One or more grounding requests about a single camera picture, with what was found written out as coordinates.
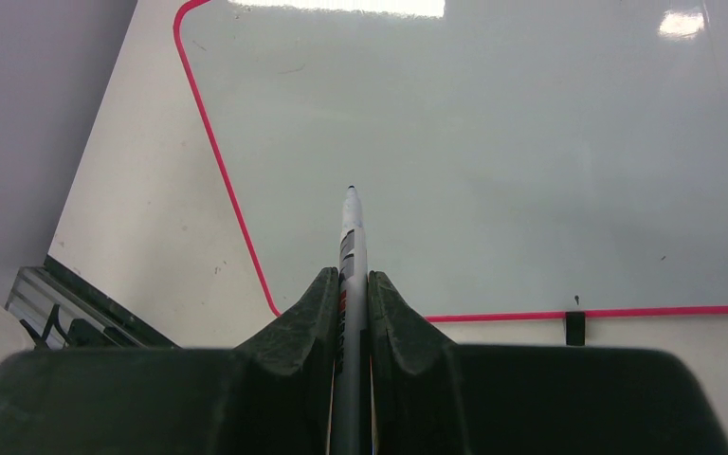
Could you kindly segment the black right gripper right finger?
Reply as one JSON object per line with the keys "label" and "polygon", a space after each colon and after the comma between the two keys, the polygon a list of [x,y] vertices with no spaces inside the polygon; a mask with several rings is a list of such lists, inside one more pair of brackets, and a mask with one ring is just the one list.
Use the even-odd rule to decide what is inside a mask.
{"label": "black right gripper right finger", "polygon": [[663,351],[460,344],[382,272],[368,282],[379,454],[728,454]]}

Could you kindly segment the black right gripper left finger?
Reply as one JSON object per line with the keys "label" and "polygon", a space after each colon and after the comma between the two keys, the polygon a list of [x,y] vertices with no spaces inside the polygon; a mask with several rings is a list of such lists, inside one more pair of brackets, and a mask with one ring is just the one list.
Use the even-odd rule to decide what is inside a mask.
{"label": "black right gripper left finger", "polygon": [[0,454],[322,454],[338,273],[232,349],[35,350],[0,364]]}

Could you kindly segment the white whiteboard marker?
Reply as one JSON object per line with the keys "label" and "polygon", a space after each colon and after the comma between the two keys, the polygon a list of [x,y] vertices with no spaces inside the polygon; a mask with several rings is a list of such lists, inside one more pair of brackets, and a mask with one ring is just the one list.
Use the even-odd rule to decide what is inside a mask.
{"label": "white whiteboard marker", "polygon": [[372,398],[368,266],[363,211],[355,187],[346,190],[339,246],[337,353],[331,454],[371,454]]}

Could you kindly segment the pink framed whiteboard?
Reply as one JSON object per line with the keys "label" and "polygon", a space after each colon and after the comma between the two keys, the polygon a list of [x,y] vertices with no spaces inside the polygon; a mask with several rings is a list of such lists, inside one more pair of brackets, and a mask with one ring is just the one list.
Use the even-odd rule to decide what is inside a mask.
{"label": "pink framed whiteboard", "polygon": [[728,1],[189,1],[264,306],[338,263],[434,321],[728,314]]}

